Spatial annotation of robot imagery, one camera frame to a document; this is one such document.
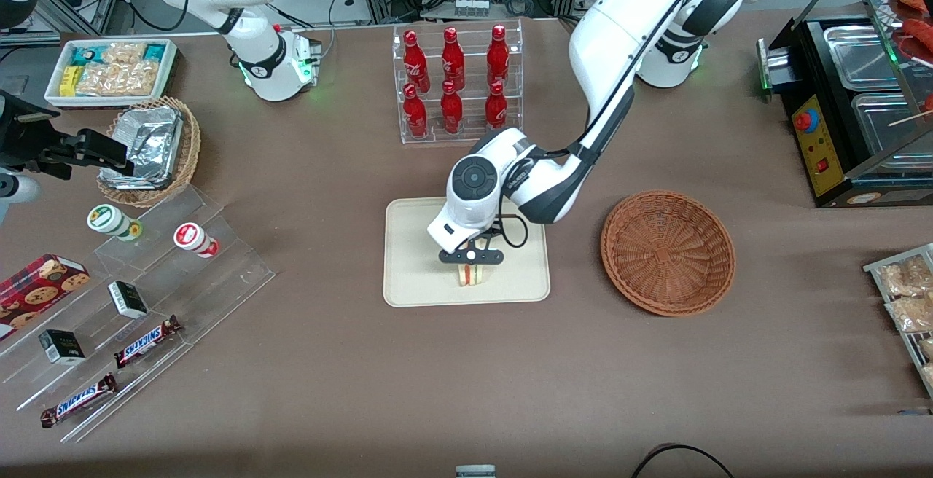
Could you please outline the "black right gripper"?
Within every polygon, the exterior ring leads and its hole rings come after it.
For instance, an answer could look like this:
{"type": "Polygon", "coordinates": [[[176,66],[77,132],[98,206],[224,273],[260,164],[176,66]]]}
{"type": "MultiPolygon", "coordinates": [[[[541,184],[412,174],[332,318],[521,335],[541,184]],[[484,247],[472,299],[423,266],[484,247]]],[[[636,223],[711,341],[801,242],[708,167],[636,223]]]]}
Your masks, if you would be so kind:
{"type": "Polygon", "coordinates": [[[136,165],[128,148],[91,129],[68,136],[51,120],[59,113],[43,109],[7,92],[1,93],[1,165],[15,171],[33,171],[63,181],[72,179],[72,165],[100,167],[133,176],[136,165]],[[60,156],[49,149],[63,146],[60,156]]]}

